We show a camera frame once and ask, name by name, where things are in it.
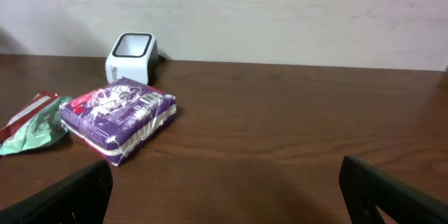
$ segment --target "white wall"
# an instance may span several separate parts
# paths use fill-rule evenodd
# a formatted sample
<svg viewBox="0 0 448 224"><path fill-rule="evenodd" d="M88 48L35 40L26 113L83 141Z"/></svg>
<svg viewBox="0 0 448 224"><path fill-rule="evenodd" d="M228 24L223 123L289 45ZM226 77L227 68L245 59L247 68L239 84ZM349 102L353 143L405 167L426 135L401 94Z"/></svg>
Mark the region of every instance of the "white wall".
<svg viewBox="0 0 448 224"><path fill-rule="evenodd" d="M4 52L106 56L132 31L175 60L448 64L448 0L0 0Z"/></svg>

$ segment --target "purple snack package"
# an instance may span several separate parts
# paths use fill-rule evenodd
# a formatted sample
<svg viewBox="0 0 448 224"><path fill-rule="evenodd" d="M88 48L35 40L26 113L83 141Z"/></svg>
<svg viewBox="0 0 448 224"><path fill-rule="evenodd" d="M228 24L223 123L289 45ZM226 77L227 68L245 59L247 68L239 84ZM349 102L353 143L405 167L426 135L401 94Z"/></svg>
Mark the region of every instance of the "purple snack package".
<svg viewBox="0 0 448 224"><path fill-rule="evenodd" d="M128 78L62 104L61 122L112 165L121 165L176 116L176 98Z"/></svg>

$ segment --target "plastic wrapper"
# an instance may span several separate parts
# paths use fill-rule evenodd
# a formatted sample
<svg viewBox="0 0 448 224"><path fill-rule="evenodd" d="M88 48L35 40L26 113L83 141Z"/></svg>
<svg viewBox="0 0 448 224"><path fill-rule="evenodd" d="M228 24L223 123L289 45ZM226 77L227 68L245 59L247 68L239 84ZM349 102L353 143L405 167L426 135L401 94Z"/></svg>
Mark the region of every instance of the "plastic wrapper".
<svg viewBox="0 0 448 224"><path fill-rule="evenodd" d="M176 115L176 98L121 78L60 106L62 125L120 165Z"/></svg>
<svg viewBox="0 0 448 224"><path fill-rule="evenodd" d="M0 155L49 147L59 141L67 133L61 127L59 106L70 99L40 91L0 129Z"/></svg>

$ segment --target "brown wooden tabletop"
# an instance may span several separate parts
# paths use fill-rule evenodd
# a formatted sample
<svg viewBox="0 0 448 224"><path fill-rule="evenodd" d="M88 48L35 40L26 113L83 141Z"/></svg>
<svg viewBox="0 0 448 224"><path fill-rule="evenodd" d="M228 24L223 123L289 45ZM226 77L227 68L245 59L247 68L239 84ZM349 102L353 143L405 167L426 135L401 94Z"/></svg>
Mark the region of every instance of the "brown wooden tabletop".
<svg viewBox="0 0 448 224"><path fill-rule="evenodd" d="M0 124L38 91L107 84L104 58L0 55ZM436 71L169 62L179 115L111 167L105 223L350 223L345 155L448 202L448 76ZM0 159L0 209L100 159L66 137Z"/></svg>

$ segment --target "wood grain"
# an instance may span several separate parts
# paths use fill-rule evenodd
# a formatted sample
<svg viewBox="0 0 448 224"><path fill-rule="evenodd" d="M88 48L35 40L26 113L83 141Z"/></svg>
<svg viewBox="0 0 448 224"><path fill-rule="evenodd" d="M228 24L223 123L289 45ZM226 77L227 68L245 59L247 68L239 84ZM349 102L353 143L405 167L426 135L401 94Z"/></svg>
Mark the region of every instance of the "wood grain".
<svg viewBox="0 0 448 224"><path fill-rule="evenodd" d="M0 56L0 123L39 90L76 97L105 85L104 61ZM168 62L158 76L179 116L112 167L105 223L349 223L345 155L448 202L442 72ZM67 137L0 159L0 209L99 158Z"/></svg>

